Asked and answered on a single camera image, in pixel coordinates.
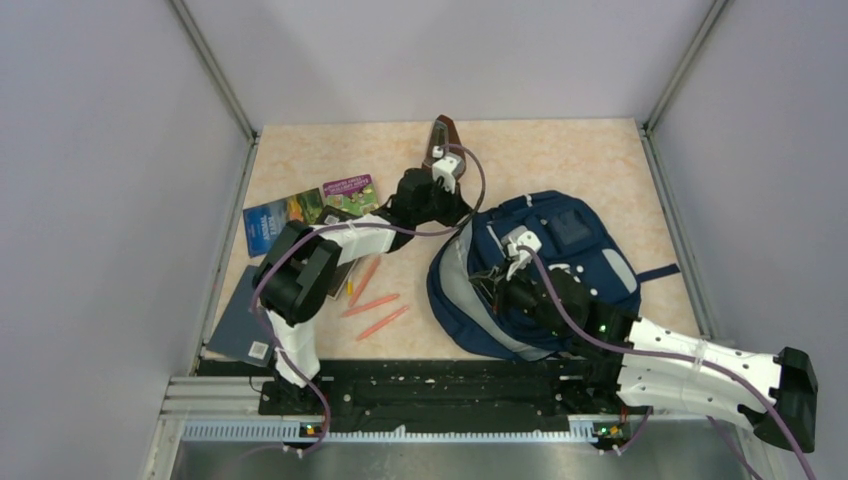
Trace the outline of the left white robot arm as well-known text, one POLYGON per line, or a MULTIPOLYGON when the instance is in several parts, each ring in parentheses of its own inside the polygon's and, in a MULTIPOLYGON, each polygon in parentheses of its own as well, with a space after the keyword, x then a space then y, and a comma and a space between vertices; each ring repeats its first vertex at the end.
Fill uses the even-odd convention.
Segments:
POLYGON ((283 401, 297 413, 319 404, 320 371, 313 319, 337 269, 360 258, 388 254, 436 222, 441 234, 462 228, 477 213, 456 178, 423 168, 404 172, 396 192, 372 212, 332 225, 288 222, 253 278, 252 312, 273 332, 274 378, 283 401))

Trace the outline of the navy blue backpack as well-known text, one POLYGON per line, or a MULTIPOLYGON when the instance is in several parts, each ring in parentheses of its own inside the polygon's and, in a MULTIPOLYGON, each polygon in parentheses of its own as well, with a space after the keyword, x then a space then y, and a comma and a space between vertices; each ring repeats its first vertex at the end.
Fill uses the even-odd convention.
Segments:
POLYGON ((463 350, 505 360, 536 361, 564 352, 571 333, 539 325, 528 310, 501 307, 475 274, 503 272, 510 261, 506 240, 528 230, 550 271, 575 274, 598 300, 638 313, 646 282, 679 273, 675 264, 636 272, 597 213, 583 200, 558 191, 524 194, 477 213, 451 237, 430 264, 426 286, 431 310, 463 350))

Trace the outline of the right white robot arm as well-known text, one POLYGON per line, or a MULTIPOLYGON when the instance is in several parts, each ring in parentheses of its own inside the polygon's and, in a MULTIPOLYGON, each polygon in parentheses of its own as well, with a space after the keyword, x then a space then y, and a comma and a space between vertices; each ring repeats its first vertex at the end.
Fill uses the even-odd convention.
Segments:
POLYGON ((600 412, 620 404, 686 411, 743 427, 784 450, 815 450, 818 381, 810 356, 785 347, 762 354, 662 327, 601 300, 567 270, 543 281, 531 269, 471 275, 497 311, 517 313, 593 362, 586 397, 600 412))

